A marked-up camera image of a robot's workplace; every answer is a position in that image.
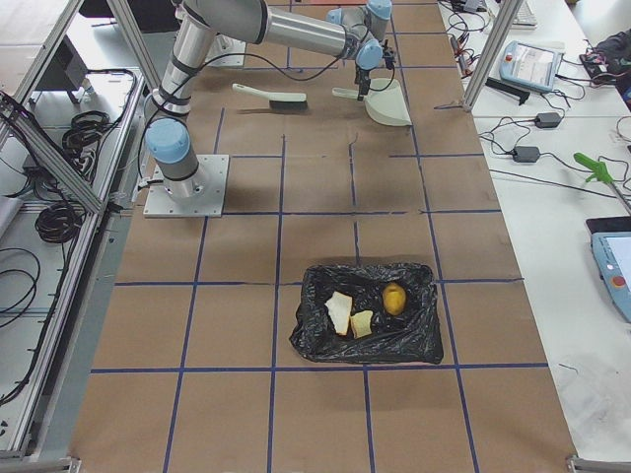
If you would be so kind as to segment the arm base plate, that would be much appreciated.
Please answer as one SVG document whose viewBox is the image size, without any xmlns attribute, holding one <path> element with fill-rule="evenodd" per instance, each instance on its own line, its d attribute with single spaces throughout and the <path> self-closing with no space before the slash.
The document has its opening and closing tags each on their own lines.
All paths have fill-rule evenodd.
<svg viewBox="0 0 631 473">
<path fill-rule="evenodd" d="M 228 155 L 197 155 L 196 173 L 184 180 L 164 176 L 157 164 L 143 214 L 147 218 L 220 217 L 229 173 Z"/>
<path fill-rule="evenodd" d="M 205 62 L 208 67 L 239 68 L 245 63 L 246 43 L 223 34 L 217 34 L 211 43 Z"/>
</svg>

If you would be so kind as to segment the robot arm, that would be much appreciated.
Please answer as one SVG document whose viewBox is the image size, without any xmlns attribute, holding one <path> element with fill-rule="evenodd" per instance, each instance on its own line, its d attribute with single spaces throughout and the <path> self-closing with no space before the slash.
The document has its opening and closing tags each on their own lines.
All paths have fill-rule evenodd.
<svg viewBox="0 0 631 473">
<path fill-rule="evenodd" d="M 155 108 L 144 136 L 163 175 L 163 188 L 174 201 L 205 193 L 210 178 L 193 151 L 185 121 L 190 112 L 192 80 L 204 67 L 218 35 L 261 44 L 269 41 L 356 64 L 359 95 L 368 94 L 370 73 L 385 57 L 386 24 L 392 5 L 368 1 L 330 11 L 325 19 L 291 13 L 264 1 L 185 1 L 171 61 L 151 95 Z"/>
</svg>

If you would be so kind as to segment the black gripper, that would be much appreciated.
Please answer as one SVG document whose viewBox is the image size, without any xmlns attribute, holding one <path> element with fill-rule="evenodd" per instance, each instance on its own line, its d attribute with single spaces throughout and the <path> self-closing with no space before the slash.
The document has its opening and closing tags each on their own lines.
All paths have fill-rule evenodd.
<svg viewBox="0 0 631 473">
<path fill-rule="evenodd" d="M 356 68 L 355 85 L 358 87 L 357 100 L 362 101 L 371 89 L 370 70 Z"/>
</svg>

